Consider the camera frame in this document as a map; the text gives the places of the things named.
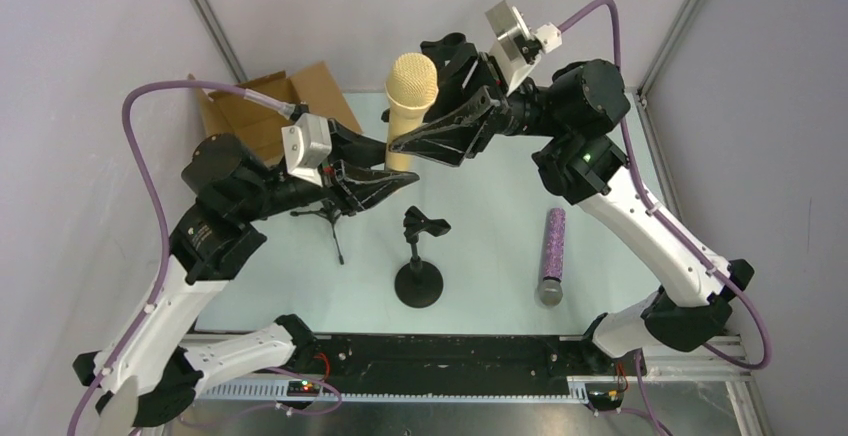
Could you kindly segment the black round-base clamp stand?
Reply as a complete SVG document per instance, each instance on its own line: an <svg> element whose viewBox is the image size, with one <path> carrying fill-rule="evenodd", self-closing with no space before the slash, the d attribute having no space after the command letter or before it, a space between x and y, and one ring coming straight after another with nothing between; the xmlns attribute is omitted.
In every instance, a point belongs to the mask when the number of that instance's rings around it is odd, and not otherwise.
<svg viewBox="0 0 848 436"><path fill-rule="evenodd" d="M410 246L411 257L397 272L394 289L399 300L408 307L423 309L433 305L442 295L444 279L440 270L419 254L421 233L440 237L451 225L445 219L428 218L418 207L410 206L403 219L404 238Z"/></svg>

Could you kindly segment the beige microphone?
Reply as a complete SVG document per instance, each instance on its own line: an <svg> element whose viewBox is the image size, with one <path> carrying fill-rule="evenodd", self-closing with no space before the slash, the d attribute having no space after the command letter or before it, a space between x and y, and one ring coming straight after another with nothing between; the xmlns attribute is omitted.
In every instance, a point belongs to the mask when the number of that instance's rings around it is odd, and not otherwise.
<svg viewBox="0 0 848 436"><path fill-rule="evenodd" d="M393 63L385 82L389 102L387 145L418 128L438 95L435 64L422 53L405 53ZM412 157L386 147L385 167L408 171Z"/></svg>

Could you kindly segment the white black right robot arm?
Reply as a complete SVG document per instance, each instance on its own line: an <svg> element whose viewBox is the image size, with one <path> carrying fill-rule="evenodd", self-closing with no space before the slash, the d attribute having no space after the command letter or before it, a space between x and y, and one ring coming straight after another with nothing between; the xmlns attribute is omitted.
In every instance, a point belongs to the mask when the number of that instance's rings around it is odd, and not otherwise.
<svg viewBox="0 0 848 436"><path fill-rule="evenodd" d="M613 62L570 63L540 87L512 83L494 53L465 45L443 60L400 56L384 88L393 169L413 156L458 166L497 135L546 139L532 156L544 188L603 224L659 283L645 299L591 323L585 338L606 355L658 345L711 349L733 302L745 300L752 266L699 241L647 189L631 142L611 140L630 111Z"/></svg>

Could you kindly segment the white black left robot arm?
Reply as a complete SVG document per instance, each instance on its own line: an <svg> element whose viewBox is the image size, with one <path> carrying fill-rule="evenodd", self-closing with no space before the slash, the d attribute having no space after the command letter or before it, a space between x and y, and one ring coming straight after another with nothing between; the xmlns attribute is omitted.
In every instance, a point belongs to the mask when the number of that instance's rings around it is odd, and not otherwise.
<svg viewBox="0 0 848 436"><path fill-rule="evenodd" d="M313 361L316 338L293 314L211 345L188 346L183 339L265 242L257 221L316 203L352 216L418 177L391 169L382 142L335 120L308 114L283 133L294 149L272 167L231 133L196 148L182 174L196 199L166 234L150 296L122 336L74 361L80 382L101 391L99 434L161 426L208 388L259 370L301 370Z"/></svg>

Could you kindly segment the black tripod shock mount stand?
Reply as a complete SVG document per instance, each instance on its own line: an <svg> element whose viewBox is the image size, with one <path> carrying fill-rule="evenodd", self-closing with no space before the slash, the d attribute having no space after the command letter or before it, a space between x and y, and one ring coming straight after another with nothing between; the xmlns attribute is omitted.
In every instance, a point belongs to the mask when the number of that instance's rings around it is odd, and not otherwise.
<svg viewBox="0 0 848 436"><path fill-rule="evenodd" d="M330 200L322 201L321 206L318 208L308 210L293 210L289 213L291 217L316 216L329 224L331 236L336 249L338 263L341 266L345 265L345 258L341 249L341 244L339 241L336 226L337 223L343 217L353 217L356 214L357 211L345 210L339 204L336 204L335 202L332 202Z"/></svg>

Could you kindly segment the purple glitter microphone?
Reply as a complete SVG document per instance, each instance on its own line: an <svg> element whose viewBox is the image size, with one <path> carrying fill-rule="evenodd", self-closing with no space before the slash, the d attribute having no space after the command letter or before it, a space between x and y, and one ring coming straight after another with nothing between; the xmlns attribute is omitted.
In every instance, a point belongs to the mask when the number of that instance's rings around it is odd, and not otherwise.
<svg viewBox="0 0 848 436"><path fill-rule="evenodd" d="M563 298L565 230L565 210L559 207L550 209L547 214L541 275L537 286L540 302L549 307L557 306Z"/></svg>

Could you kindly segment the black round-base clip stand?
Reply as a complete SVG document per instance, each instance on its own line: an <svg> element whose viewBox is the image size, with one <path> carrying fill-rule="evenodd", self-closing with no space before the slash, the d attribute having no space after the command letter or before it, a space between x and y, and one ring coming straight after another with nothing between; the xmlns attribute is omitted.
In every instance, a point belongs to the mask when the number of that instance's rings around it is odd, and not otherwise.
<svg viewBox="0 0 848 436"><path fill-rule="evenodd" d="M437 69L441 69L450 62L466 42L464 33L452 32L436 41L422 41L420 52L429 58Z"/></svg>

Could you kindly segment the brown cardboard box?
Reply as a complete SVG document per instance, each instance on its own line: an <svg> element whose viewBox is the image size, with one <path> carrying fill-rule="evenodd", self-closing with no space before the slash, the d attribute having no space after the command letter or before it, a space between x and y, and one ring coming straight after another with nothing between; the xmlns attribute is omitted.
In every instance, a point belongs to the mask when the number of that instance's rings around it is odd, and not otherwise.
<svg viewBox="0 0 848 436"><path fill-rule="evenodd" d="M269 74L242 85L280 101L304 103L311 113L337 120L360 134L362 128L325 62L295 73ZM205 133L236 135L259 158L269 164L283 156L281 129L290 124L275 111L221 90L195 89Z"/></svg>

